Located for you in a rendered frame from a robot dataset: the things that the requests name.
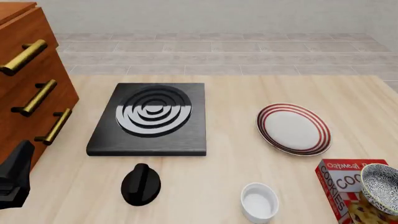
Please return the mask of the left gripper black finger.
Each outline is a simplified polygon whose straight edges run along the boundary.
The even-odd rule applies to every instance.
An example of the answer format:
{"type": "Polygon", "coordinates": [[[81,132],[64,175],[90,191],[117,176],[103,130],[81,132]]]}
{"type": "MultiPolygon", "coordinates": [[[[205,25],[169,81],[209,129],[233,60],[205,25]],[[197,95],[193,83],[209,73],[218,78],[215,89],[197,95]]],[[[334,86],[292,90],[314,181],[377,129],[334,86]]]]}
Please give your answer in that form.
{"type": "Polygon", "coordinates": [[[28,180],[35,147],[23,140],[0,164],[0,180],[28,180]]]}

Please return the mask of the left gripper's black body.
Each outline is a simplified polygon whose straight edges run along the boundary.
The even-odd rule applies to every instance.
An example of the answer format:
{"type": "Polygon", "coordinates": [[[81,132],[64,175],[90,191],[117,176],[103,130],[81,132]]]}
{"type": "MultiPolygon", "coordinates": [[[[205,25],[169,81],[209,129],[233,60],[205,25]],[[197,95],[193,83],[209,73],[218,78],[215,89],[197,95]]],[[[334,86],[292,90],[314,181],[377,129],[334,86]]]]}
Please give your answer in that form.
{"type": "Polygon", "coordinates": [[[29,175],[16,178],[0,175],[0,209],[21,208],[29,192],[29,175]]]}

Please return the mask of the flat black stove plate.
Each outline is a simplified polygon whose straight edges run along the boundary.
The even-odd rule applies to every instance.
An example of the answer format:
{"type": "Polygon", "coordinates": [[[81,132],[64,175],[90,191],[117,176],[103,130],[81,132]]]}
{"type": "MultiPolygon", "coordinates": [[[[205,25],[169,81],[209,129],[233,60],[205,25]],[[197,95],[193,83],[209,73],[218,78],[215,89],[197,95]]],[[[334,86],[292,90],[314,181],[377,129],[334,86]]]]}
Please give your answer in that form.
{"type": "Polygon", "coordinates": [[[118,83],[89,156],[206,156],[204,83],[118,83]]]}

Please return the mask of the white plate with red rings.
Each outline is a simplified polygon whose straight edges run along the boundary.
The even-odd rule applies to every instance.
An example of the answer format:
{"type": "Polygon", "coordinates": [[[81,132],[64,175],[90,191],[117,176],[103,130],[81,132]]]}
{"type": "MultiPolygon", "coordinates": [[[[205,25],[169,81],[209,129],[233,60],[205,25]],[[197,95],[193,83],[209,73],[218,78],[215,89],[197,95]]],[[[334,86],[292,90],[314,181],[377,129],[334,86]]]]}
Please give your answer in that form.
{"type": "Polygon", "coordinates": [[[332,144],[332,131],[313,111],[291,103],[265,106],[256,117],[256,126],[265,141],[295,156],[317,156],[332,144]]]}

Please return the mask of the red oatmeal cookies box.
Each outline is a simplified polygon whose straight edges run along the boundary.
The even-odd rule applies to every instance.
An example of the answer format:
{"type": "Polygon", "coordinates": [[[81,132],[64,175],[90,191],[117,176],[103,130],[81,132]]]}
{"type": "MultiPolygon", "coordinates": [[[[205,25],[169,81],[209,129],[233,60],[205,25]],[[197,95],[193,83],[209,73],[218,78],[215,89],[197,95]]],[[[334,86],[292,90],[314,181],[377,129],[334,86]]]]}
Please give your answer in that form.
{"type": "Polygon", "coordinates": [[[398,224],[398,216],[371,205],[361,191],[361,170],[380,159],[324,159],[315,173],[339,224],[398,224]]]}

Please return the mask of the black patterned bowl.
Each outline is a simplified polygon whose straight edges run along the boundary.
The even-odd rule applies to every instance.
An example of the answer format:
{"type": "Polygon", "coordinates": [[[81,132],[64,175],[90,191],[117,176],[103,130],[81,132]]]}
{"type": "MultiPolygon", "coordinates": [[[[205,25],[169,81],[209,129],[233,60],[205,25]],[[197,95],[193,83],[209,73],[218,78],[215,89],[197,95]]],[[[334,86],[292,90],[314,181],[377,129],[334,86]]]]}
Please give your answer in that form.
{"type": "Polygon", "coordinates": [[[361,191],[378,210],[398,216],[398,169],[368,164],[361,170],[361,191]]]}

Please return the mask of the wooden cabinet drawer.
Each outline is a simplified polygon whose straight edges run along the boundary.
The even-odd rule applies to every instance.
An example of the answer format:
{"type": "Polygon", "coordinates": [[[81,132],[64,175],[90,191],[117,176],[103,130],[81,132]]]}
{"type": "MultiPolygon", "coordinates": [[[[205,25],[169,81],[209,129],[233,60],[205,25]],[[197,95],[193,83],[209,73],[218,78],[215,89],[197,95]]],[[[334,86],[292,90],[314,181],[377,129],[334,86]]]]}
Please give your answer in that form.
{"type": "Polygon", "coordinates": [[[24,51],[23,44],[33,44],[42,39],[47,48],[27,65],[34,65],[51,54],[58,46],[56,38],[41,7],[11,19],[0,26],[0,65],[5,65],[24,51]]]}
{"type": "Polygon", "coordinates": [[[48,96],[30,117],[3,110],[0,113],[0,164],[21,141],[28,140],[35,147],[31,165],[35,166],[47,146],[34,138],[46,136],[58,119],[53,114],[72,109],[78,100],[75,92],[48,96]]]}
{"type": "Polygon", "coordinates": [[[48,96],[59,96],[68,92],[76,93],[56,50],[35,65],[29,65],[26,69],[27,71],[22,73],[22,79],[16,82],[7,93],[0,95],[0,113],[3,110],[11,111],[13,107],[25,106],[39,91],[35,84],[45,83],[51,79],[56,80],[57,86],[48,96]]]}

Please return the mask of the round black stove knob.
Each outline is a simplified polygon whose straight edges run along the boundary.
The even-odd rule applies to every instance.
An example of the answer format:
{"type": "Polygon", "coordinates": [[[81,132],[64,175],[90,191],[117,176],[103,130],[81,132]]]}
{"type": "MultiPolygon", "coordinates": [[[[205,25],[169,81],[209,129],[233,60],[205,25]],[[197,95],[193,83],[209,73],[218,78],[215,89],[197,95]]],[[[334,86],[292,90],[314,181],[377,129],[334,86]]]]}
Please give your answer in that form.
{"type": "Polygon", "coordinates": [[[147,164],[136,164],[121,184],[123,199],[135,207],[141,207],[154,201],[160,190],[159,174],[147,164]]]}

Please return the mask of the wooden cabinet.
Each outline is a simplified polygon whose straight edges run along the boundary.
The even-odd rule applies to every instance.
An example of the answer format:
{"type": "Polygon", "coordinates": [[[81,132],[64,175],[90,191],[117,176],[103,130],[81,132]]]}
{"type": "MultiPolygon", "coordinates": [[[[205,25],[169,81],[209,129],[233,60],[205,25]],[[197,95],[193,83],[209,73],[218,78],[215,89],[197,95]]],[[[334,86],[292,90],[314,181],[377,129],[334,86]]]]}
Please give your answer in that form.
{"type": "MultiPolygon", "coordinates": [[[[0,26],[35,7],[38,7],[35,2],[0,2],[0,26]]],[[[0,72],[0,95],[7,93],[16,82],[22,79],[22,73],[27,71],[26,67],[11,77],[0,72]]]]}

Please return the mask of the small white ramekin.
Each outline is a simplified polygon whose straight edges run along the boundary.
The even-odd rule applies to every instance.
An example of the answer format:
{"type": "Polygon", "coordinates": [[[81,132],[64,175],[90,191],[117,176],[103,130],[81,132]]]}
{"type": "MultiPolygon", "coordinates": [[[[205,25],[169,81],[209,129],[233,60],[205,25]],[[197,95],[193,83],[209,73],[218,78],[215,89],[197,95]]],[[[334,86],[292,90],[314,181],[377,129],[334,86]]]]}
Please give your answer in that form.
{"type": "Polygon", "coordinates": [[[279,199],[266,184],[252,182],[241,191],[241,210],[253,224],[268,224],[279,210],[279,199]]]}

